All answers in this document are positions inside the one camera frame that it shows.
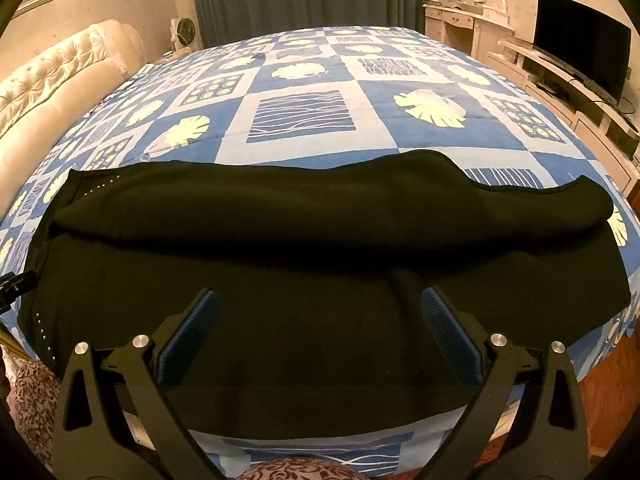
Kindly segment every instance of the black garment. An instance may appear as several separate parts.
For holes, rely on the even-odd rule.
[[[572,344],[623,310],[612,211],[584,176],[485,186],[427,150],[330,170],[71,171],[31,243],[40,282],[18,320],[62,376],[77,342],[152,333],[210,286],[219,321],[168,392],[189,428],[260,439],[394,428],[473,394],[420,316],[428,286],[533,347]]]

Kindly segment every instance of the drawer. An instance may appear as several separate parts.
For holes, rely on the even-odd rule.
[[[431,7],[427,7],[424,9],[424,14],[427,18],[442,19],[442,9],[431,9]]]
[[[527,82],[524,87],[524,91],[540,101],[547,110],[564,121],[564,124],[573,124],[575,113],[573,113],[560,99],[556,99],[546,92],[543,92],[532,82]]]
[[[524,85],[529,80],[526,73],[520,72],[517,66],[510,63],[500,54],[488,52],[484,64],[489,68],[493,68],[498,74],[505,76],[509,81],[516,83],[520,88],[524,88]]]
[[[589,122],[589,120],[578,118],[574,128],[575,134],[605,167],[618,189],[624,190],[632,181],[630,172],[625,167],[624,155],[609,139],[606,137],[603,139],[597,135],[593,130],[596,126]]]
[[[456,27],[461,28],[474,28],[474,19],[472,16],[466,14],[459,14],[458,12],[451,12],[450,10],[442,11],[442,21],[450,23]]]

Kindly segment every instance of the television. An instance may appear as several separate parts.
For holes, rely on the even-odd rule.
[[[573,0],[538,0],[533,45],[603,101],[618,104],[631,50],[629,27]]]

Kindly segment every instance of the silver bolt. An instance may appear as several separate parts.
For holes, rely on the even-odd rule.
[[[553,341],[551,343],[551,349],[556,353],[556,354],[564,354],[564,351],[566,350],[566,348],[564,348],[564,345],[559,342],[559,341]]]
[[[136,348],[144,348],[146,345],[149,344],[149,336],[144,334],[137,335],[135,336],[135,338],[133,338],[132,344]]]
[[[81,343],[78,343],[78,344],[76,345],[76,348],[74,349],[74,351],[76,352],[76,354],[78,354],[78,355],[82,355],[82,354],[84,354],[88,349],[89,349],[89,343],[85,343],[84,341],[82,341]]]
[[[491,343],[496,346],[505,346],[507,344],[507,338],[502,334],[493,334],[491,336]]]

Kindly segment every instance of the upholstered headboard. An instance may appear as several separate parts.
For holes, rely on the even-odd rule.
[[[136,30],[107,20],[60,41],[0,82],[0,219],[65,132],[145,63]]]

